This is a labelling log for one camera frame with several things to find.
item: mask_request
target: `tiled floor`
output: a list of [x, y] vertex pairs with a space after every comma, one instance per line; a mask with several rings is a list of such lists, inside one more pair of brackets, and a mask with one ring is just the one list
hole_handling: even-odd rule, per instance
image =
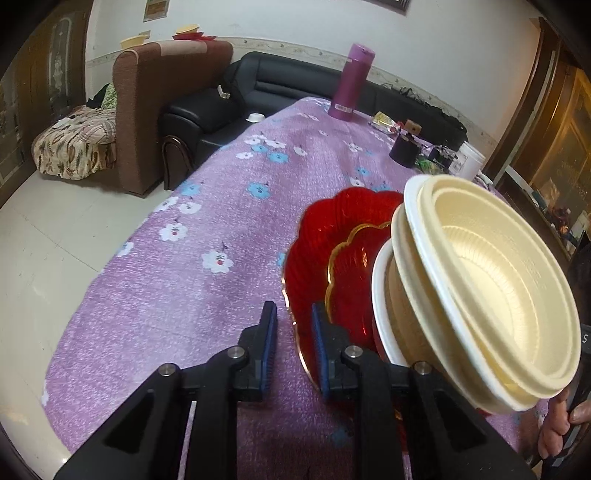
[[41, 406], [51, 355], [90, 282], [167, 196], [35, 173], [0, 209], [0, 421], [44, 480], [69, 457]]

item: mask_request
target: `purple tablecloth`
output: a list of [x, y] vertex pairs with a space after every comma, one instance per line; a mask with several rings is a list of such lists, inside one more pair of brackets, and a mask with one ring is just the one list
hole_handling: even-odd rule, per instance
[[[239, 409], [239, 477], [350, 478], [350, 425], [322, 403], [300, 365], [281, 266], [309, 204], [351, 185], [402, 191], [414, 172], [388, 157], [391, 139], [365, 115], [346, 123], [326, 111], [324, 100], [308, 98], [251, 126], [159, 205], [92, 283], [42, 398], [70, 451], [159, 365], [206, 361], [273, 300], [271, 395]], [[534, 410], [491, 423], [522, 449], [539, 417]]]

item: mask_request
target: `finger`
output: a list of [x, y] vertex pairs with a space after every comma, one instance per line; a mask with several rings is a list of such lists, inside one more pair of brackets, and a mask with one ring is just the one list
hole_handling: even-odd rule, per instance
[[569, 413], [566, 410], [566, 402], [560, 402], [553, 406], [548, 411], [546, 417], [548, 420], [548, 427], [554, 430], [559, 435], [566, 435], [569, 431]]
[[570, 422], [578, 425], [591, 421], [591, 400], [584, 401], [570, 413]]
[[544, 444], [544, 435], [542, 433], [540, 433], [538, 438], [538, 453], [542, 457], [542, 460], [546, 460], [550, 456], [546, 449], [546, 445]]
[[558, 455], [562, 451], [562, 435], [558, 435], [558, 433], [550, 429], [542, 430], [542, 435], [544, 436], [544, 445], [548, 454], [551, 456]]
[[550, 408], [551, 405], [555, 405], [557, 403], [566, 401], [568, 399], [568, 397], [569, 397], [569, 387], [566, 387], [558, 395], [556, 395], [555, 397], [548, 400], [548, 408]]

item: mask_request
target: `water bottle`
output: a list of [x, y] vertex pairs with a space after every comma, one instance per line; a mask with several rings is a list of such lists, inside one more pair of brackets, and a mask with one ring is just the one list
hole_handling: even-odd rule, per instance
[[340, 77], [339, 87], [330, 104], [329, 115], [350, 122], [353, 110], [365, 84], [375, 52], [359, 44], [353, 44]]

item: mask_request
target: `wooden door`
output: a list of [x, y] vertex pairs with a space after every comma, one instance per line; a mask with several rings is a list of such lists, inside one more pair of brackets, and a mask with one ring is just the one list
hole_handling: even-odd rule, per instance
[[[0, 82], [0, 206], [35, 170], [31, 146], [36, 136], [86, 103], [86, 29], [92, 2], [60, 2], [26, 40]], [[14, 120], [4, 121], [4, 134], [3, 112]]]

